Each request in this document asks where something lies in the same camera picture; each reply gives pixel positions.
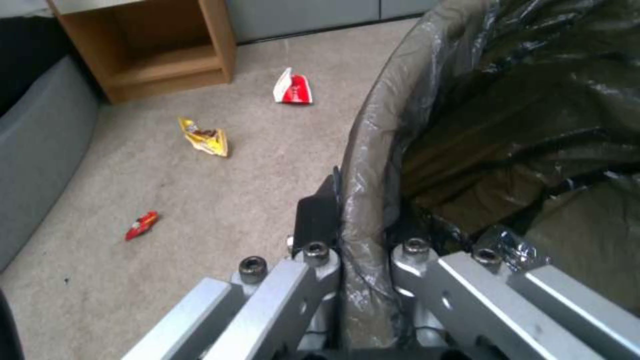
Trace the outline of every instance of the red and white wrapper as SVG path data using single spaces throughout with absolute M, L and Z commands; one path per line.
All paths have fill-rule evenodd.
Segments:
M 273 98 L 276 102 L 288 104 L 312 104 L 311 89 L 307 77 L 300 74 L 293 74 L 290 67 L 278 79 L 273 87 Z

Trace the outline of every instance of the grey wall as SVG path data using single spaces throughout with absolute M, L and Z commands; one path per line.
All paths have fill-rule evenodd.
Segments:
M 438 0 L 380 0 L 380 18 L 411 15 L 426 12 L 438 3 Z
M 378 0 L 227 0 L 244 42 L 379 19 Z

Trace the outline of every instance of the metal frame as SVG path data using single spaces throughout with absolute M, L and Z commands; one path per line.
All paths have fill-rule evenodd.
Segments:
M 240 286 L 202 279 L 123 359 L 196 359 L 243 304 Z
M 488 342 L 513 359 L 640 359 L 633 315 L 553 266 L 514 272 L 484 253 L 439 258 L 419 239 L 393 250 L 394 286 L 422 346 L 445 351 L 453 339 L 479 358 L 490 356 Z M 251 257 L 232 284 L 204 279 L 124 358 L 273 359 L 324 349 L 334 328 L 338 254 L 309 243 L 267 271 Z

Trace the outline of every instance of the wall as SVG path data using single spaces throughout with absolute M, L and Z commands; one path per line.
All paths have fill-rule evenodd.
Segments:
M 0 17 L 21 16 L 46 8 L 45 0 L 0 0 Z

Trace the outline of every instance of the grey sofa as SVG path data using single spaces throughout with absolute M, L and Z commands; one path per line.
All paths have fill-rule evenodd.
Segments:
M 29 240 L 87 149 L 98 100 L 65 57 L 0 117 L 0 269 Z

